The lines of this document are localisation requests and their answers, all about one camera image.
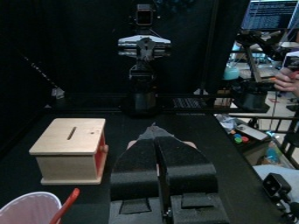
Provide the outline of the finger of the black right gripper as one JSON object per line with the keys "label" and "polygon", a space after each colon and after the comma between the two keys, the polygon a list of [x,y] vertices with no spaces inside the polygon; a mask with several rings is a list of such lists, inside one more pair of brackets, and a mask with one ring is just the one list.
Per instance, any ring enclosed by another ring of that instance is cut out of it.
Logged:
{"label": "finger of the black right gripper", "polygon": [[145,47],[145,59],[148,61],[153,59],[153,49],[155,49],[155,42],[151,39],[148,39]]}
{"label": "finger of the black right gripper", "polygon": [[144,38],[136,41],[136,46],[139,49],[139,58],[140,60],[145,60],[145,39]]}

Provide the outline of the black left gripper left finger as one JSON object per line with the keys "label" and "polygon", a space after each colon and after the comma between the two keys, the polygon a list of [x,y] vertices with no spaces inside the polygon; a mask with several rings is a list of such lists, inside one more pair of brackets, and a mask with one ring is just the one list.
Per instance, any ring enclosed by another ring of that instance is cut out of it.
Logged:
{"label": "black left gripper left finger", "polygon": [[108,224],[164,224],[155,139],[164,131],[149,126],[116,160],[110,172]]}

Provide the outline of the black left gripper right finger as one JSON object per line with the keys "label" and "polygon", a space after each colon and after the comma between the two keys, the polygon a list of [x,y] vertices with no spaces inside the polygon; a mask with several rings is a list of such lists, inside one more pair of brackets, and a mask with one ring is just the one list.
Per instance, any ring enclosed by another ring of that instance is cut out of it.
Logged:
{"label": "black left gripper right finger", "polygon": [[153,126],[164,204],[172,224],[229,224],[219,196],[216,170],[193,143]]}

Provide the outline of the person's hand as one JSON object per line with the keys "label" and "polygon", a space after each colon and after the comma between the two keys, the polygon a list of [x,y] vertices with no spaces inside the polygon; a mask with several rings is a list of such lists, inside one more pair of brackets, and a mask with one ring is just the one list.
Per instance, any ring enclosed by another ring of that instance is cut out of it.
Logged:
{"label": "person's hand", "polygon": [[299,98],[299,71],[293,72],[283,67],[275,75],[275,88],[283,92],[291,92]]}

